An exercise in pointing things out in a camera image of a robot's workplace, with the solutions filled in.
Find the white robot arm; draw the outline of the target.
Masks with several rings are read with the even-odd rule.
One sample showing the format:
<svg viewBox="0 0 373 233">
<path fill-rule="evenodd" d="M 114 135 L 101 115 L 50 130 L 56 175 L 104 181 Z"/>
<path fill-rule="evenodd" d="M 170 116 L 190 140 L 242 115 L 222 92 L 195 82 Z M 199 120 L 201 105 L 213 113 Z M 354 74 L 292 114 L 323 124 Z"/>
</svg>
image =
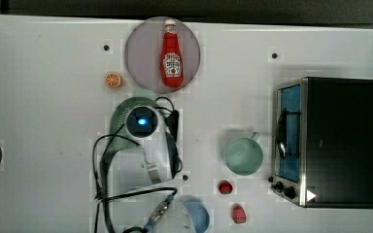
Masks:
<svg viewBox="0 0 373 233">
<path fill-rule="evenodd" d="M 118 107 L 118 126 L 100 163 L 104 218 L 108 233 L 118 233 L 111 203 L 161 191 L 161 183 L 182 171 L 178 154 L 178 113 L 163 116 L 152 104 Z"/>
</svg>

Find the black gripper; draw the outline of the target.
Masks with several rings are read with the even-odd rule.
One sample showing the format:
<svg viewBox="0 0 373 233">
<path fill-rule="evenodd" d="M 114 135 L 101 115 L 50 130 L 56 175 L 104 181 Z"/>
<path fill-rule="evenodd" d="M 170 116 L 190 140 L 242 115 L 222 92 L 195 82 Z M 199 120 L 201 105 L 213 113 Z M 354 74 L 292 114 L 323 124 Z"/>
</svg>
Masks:
<svg viewBox="0 0 373 233">
<path fill-rule="evenodd" d="M 174 111 L 165 119 L 168 132 L 166 133 L 167 147 L 170 160 L 171 176 L 175 177 L 181 171 L 181 159 L 177 148 L 179 112 Z"/>
</svg>

